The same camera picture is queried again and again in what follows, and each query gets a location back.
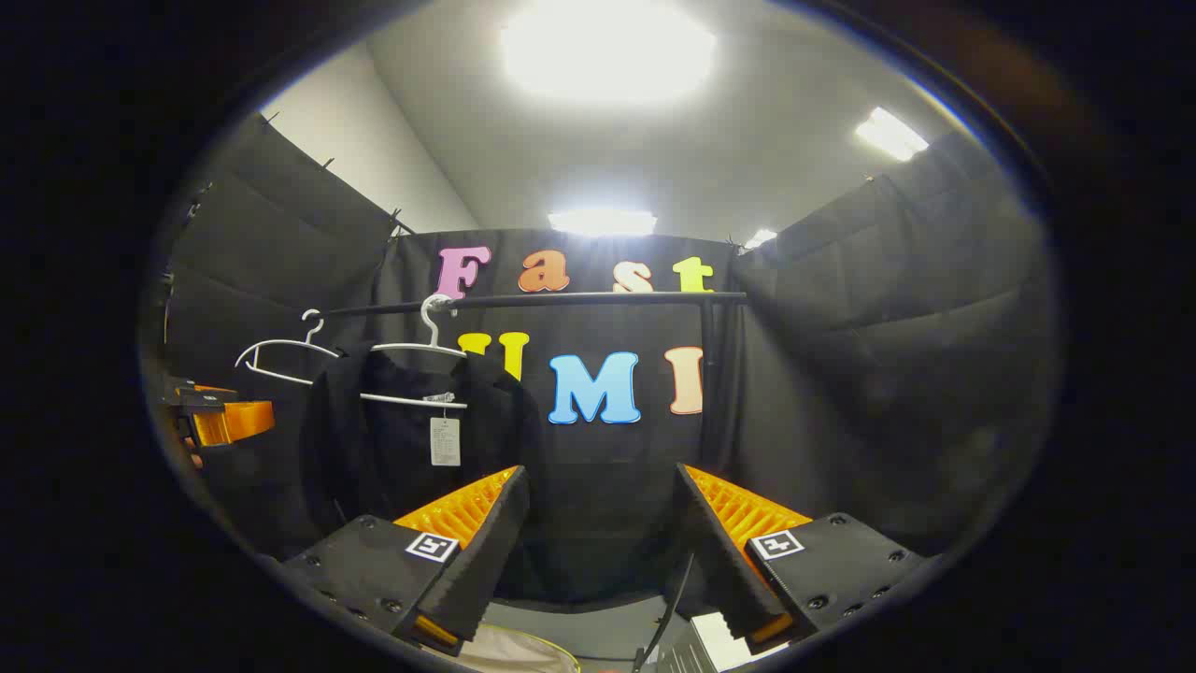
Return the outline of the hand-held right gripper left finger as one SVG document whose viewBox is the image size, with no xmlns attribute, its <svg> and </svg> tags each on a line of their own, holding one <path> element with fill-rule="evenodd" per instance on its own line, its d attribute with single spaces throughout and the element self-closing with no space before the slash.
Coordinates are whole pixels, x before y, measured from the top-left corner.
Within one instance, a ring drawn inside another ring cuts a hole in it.
<svg viewBox="0 0 1196 673">
<path fill-rule="evenodd" d="M 282 570 L 390 637 L 457 655 L 495 596 L 529 510 L 526 469 L 513 465 L 393 521 L 356 516 Z"/>
</svg>

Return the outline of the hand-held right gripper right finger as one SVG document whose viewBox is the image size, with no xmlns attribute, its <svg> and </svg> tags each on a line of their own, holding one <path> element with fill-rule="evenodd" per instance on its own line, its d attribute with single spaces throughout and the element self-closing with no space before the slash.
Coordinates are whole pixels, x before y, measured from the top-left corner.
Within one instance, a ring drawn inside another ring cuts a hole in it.
<svg viewBox="0 0 1196 673">
<path fill-rule="evenodd" d="M 926 564 L 855 516 L 804 516 L 692 465 L 676 465 L 675 503 L 704 602 L 752 654 L 866 613 Z"/>
</svg>

